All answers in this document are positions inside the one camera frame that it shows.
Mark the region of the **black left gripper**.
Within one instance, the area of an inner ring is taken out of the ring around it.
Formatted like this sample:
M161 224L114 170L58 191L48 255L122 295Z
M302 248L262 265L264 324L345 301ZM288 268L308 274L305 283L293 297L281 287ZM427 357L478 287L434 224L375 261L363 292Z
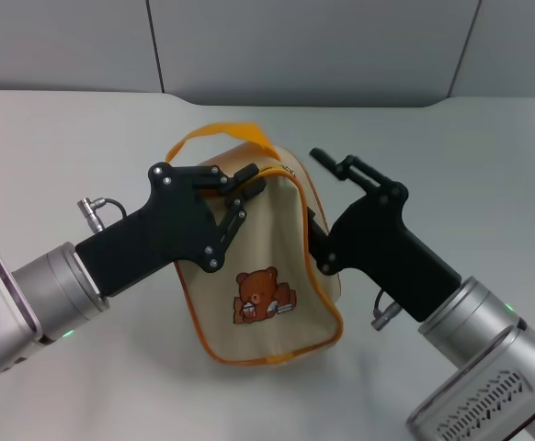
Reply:
M173 167L157 163L148 170L151 193L138 210L75 246L99 293L115 297L176 260L190 259L214 273L247 219L245 205L266 188L248 164L228 176L215 164ZM200 191L216 190L225 212L216 222Z

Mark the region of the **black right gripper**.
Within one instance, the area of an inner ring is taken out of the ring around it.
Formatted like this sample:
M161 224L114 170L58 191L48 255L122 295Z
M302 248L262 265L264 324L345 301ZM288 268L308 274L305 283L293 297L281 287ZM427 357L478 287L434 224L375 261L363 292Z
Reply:
M339 181L351 181L367 194L352 203L329 233L307 209L309 253L319 271L332 276L345 269L366 274L417 322L425 321L461 285L461 275L404 225L408 190L355 155L336 162L320 148L310 156Z

